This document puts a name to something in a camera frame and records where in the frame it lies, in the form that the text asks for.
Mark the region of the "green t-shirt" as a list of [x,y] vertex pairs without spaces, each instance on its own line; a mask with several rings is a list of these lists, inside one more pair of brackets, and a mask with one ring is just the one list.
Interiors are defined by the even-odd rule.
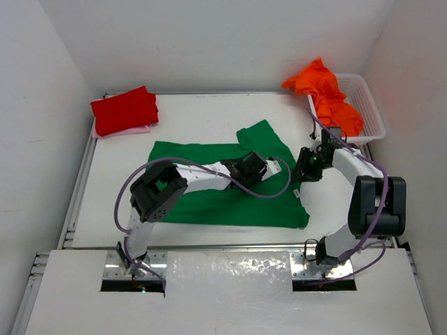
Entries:
[[[291,150],[280,140],[271,125],[262,120],[237,133],[235,144],[178,144],[155,142],[149,159],[178,157],[200,164],[216,163],[225,158],[239,158],[257,151],[265,158],[280,157],[288,165],[295,159]],[[198,191],[181,197],[174,209],[164,218],[167,223],[203,225],[258,226],[275,228],[305,228],[309,214],[298,197],[300,182],[288,181],[283,171],[254,186],[254,192],[272,195],[284,186],[287,191],[274,199],[260,199],[241,191]]]

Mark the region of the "pink t-shirt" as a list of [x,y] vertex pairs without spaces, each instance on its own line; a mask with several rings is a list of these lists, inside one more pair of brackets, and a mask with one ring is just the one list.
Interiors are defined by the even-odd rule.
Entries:
[[122,130],[122,131],[118,131],[115,133],[101,136],[96,132],[96,126],[93,125],[93,131],[92,131],[91,136],[93,138],[107,138],[107,137],[116,137],[116,136],[122,136],[122,135],[138,135],[138,134],[143,134],[143,133],[149,133],[150,131],[151,131],[151,126],[143,126],[143,127],[129,128],[126,130]]

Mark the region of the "red t-shirt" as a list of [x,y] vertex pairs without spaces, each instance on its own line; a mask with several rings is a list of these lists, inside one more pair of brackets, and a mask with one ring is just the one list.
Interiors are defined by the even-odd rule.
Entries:
[[94,129],[99,137],[147,128],[159,122],[156,95],[148,92],[146,86],[95,100],[90,105],[94,114]]

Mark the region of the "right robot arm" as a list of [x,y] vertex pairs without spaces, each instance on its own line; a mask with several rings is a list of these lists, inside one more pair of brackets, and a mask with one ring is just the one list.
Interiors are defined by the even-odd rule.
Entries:
[[300,182],[317,182],[323,171],[334,168],[353,187],[347,224],[322,237],[315,248],[318,266],[335,266],[360,250],[369,238],[403,235],[406,227],[406,182],[390,177],[358,149],[321,144],[300,150],[293,176]]

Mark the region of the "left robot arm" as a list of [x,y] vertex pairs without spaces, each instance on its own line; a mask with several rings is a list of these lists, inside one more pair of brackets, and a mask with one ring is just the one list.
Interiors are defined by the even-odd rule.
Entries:
[[131,260],[142,261],[154,224],[165,218],[180,198],[198,191],[227,191],[238,184],[251,188],[281,172],[278,162],[255,151],[242,158],[226,159],[198,167],[163,161],[153,164],[130,186],[131,213],[126,239],[117,246],[125,269]]

